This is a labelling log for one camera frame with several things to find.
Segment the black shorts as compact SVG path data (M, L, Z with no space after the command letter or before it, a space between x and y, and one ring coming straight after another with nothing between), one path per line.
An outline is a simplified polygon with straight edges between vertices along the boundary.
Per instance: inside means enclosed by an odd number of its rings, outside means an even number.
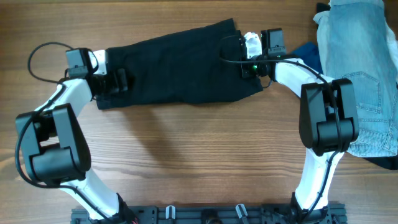
M108 69L125 71L129 89L97 97L101 110L156 103L234 102L263 90L244 78L234 21L107 49Z

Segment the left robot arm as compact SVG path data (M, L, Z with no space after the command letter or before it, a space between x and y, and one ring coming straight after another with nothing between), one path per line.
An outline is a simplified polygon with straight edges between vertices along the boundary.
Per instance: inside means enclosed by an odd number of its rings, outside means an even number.
M129 89L125 71L109 72L104 50L70 47L66 56L68 68L56 82L56 92L42 106L16 118L17 171L30 185L71 195L86 209L90 223L138 223L121 196L92 169L90 149L77 120L94 98Z

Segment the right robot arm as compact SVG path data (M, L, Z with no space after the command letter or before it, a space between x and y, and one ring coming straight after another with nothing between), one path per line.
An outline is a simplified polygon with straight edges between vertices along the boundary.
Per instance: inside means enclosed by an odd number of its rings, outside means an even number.
M300 183L287 204L264 204L261 223L347 223L345 205L328 191L340 159L359 135L353 84L333 79L287 54L281 29L239 36L243 77L269 77L300 99L299 135L306 148Z

